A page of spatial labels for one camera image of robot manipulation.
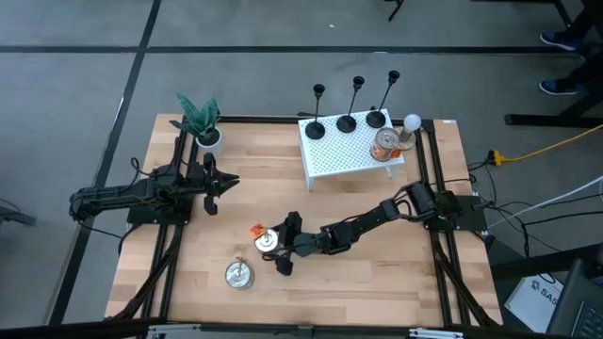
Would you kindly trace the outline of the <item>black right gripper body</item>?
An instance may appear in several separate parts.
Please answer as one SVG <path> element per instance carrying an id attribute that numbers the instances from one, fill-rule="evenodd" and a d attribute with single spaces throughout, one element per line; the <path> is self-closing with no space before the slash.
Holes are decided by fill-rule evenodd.
<path id="1" fill-rule="evenodd" d="M 287 249 L 288 255 L 275 260 L 276 269 L 280 274 L 290 276 L 294 266 L 290 259 L 293 253 L 300 257 L 306 257 L 320 253 L 321 247 L 317 234 L 302 231 L 302 217 L 297 211 L 289 212 L 281 224 L 286 224 L 289 230 L 286 236 L 278 235 L 278 250 Z"/>

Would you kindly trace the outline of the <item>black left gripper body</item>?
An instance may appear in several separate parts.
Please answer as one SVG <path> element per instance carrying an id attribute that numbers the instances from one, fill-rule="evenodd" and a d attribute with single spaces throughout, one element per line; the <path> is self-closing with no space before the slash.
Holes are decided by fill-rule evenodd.
<path id="1" fill-rule="evenodd" d="M 219 196 L 219 178 L 212 153 L 206 153 L 202 163 L 194 161 L 188 166 L 186 188 L 193 194 L 204 194 L 204 211 L 210 216 L 218 213 L 214 199 Z"/>

